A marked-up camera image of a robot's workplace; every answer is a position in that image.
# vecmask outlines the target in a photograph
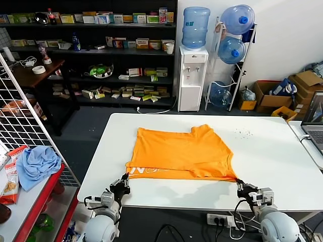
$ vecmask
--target white box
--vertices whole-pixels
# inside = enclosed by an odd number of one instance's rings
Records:
[[[83,16],[83,22],[85,24],[95,24],[94,16]]]

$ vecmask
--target blue cloth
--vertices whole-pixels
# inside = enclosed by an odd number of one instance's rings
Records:
[[[44,178],[58,172],[62,159],[48,146],[26,148],[19,156],[16,167],[22,188],[29,191]]]

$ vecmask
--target yellow box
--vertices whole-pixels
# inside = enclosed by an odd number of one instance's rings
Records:
[[[239,106],[240,110],[254,110],[254,108],[256,107],[256,104],[257,104],[257,100],[244,101],[242,99],[241,94],[240,94],[239,103],[238,103],[238,106]]]
[[[289,108],[282,106],[272,113],[272,117],[282,117],[286,122],[293,120],[297,115],[297,112],[290,110]]]
[[[75,19],[73,15],[61,14],[62,24],[75,24]]]

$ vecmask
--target white table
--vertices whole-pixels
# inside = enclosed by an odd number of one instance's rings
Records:
[[[233,151],[232,167],[246,183],[275,192],[281,211],[323,211],[323,175],[288,124],[280,117],[112,114],[78,194],[100,196],[125,173],[137,129],[190,132],[208,124]],[[131,179],[123,206],[232,211],[237,185],[227,181]],[[246,203],[240,211],[250,211]]]
[[[306,133],[301,127],[302,121],[290,121],[288,125],[291,127],[297,137],[301,137]],[[323,170],[323,155],[319,152],[311,140],[303,140],[302,145],[307,150],[308,154],[312,157],[317,166]]]

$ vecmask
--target water dispenser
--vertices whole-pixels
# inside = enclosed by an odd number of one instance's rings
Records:
[[[180,46],[178,111],[199,111],[207,60],[205,47],[188,50]]]

